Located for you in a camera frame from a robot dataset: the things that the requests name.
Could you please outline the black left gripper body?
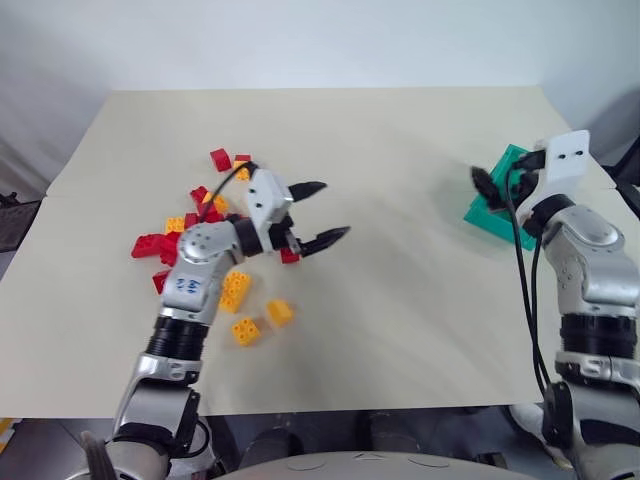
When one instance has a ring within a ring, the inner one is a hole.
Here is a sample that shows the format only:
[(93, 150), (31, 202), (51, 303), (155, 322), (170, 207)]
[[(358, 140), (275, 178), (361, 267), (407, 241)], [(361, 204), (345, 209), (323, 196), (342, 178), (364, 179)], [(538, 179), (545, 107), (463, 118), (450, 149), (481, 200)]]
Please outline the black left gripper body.
[(300, 241), (292, 231), (293, 226), (294, 222), (289, 214), (271, 225), (271, 245), (274, 250), (287, 248), (294, 254), (301, 253)]

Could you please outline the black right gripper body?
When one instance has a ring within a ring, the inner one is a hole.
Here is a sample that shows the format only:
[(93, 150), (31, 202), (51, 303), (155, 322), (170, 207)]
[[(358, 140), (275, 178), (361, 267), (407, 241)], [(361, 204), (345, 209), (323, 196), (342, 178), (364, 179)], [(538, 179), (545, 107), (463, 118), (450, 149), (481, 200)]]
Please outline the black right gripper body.
[(539, 171), (545, 166), (545, 150), (521, 155), (507, 171), (507, 196), (525, 200), (538, 184)]

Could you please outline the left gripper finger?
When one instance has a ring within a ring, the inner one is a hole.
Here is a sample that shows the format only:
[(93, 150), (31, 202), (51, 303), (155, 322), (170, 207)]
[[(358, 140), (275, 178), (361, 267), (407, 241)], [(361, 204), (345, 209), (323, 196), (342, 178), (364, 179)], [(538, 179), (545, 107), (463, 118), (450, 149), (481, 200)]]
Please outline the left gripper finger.
[(336, 227), (319, 233), (313, 240), (299, 244), (301, 256), (311, 256), (328, 249), (351, 230), (350, 226)]
[(327, 184), (325, 182), (307, 181), (289, 185), (288, 190), (291, 194), (292, 201), (299, 202), (315, 195), (326, 187)]

